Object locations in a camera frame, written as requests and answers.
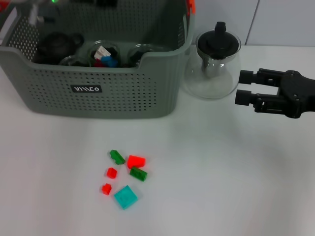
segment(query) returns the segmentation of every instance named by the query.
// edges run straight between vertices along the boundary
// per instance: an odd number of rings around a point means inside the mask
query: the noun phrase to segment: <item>green lego brick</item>
[[[138,180],[145,181],[148,173],[137,167],[132,167],[129,174]]]
[[[110,157],[115,161],[117,165],[122,165],[126,162],[125,159],[123,159],[123,157],[116,150],[110,151]]]

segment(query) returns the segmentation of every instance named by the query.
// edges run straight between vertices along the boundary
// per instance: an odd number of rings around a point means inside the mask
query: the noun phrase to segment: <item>lego brick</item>
[[[109,178],[116,178],[117,171],[114,168],[108,168],[107,176]]]
[[[115,193],[114,197],[124,210],[138,200],[138,197],[128,185]]]
[[[132,167],[129,174],[138,180],[145,181],[148,173],[137,167]]]
[[[108,183],[102,186],[102,192],[105,195],[109,195],[111,190],[112,190],[112,186]]]
[[[110,157],[115,161],[117,165],[122,165],[126,162],[125,159],[123,159],[123,157],[116,150],[110,151]]]
[[[127,166],[129,169],[131,169],[132,167],[144,167],[144,165],[146,164],[146,159],[142,158],[142,157],[138,157],[138,156],[132,156],[130,155],[127,161]]]

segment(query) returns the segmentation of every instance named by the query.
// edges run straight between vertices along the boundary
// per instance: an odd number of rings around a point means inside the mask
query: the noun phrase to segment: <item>glass teapot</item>
[[[232,93],[238,84],[240,39],[217,22],[212,31],[196,39],[186,70],[186,88],[195,96],[218,99]]]

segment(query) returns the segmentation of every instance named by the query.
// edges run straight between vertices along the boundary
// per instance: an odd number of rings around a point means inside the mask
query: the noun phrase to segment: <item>white wall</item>
[[[315,0],[260,0],[247,44],[315,46],[314,25]]]
[[[218,21],[226,22],[228,31],[245,44],[258,0],[195,0],[195,38],[203,30],[211,30]]]

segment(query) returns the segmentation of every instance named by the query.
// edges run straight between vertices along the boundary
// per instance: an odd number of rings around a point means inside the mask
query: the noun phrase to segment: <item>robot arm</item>
[[[315,112],[315,80],[302,76],[297,71],[287,72],[260,69],[257,74],[242,70],[239,83],[256,83],[278,87],[277,95],[252,94],[237,90],[235,104],[253,104],[255,112],[281,114],[300,118],[303,112]]]

